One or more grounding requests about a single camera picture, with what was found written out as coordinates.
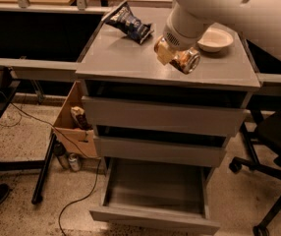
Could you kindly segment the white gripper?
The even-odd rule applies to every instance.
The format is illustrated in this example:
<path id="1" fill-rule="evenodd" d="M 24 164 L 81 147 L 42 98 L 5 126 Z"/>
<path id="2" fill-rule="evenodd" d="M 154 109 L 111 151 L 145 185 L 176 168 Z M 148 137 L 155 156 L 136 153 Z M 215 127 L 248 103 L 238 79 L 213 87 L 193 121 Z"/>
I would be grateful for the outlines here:
<path id="1" fill-rule="evenodd" d="M 168 64 L 176 50 L 187 50 L 194 46 L 203 34 L 203 22 L 192 17 L 167 19 L 163 36 L 167 43 L 159 42 L 154 46 L 157 59 L 162 65 Z"/>

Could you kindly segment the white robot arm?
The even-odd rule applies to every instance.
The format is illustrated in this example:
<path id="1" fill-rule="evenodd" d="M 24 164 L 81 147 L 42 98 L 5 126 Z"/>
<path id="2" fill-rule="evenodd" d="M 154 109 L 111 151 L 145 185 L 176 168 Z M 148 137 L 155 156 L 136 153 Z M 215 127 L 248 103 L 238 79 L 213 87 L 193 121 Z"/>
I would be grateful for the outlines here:
<path id="1" fill-rule="evenodd" d="M 195 46 L 214 23 L 241 34 L 281 61 L 281 0 L 174 0 L 154 48 L 162 64 Z"/>

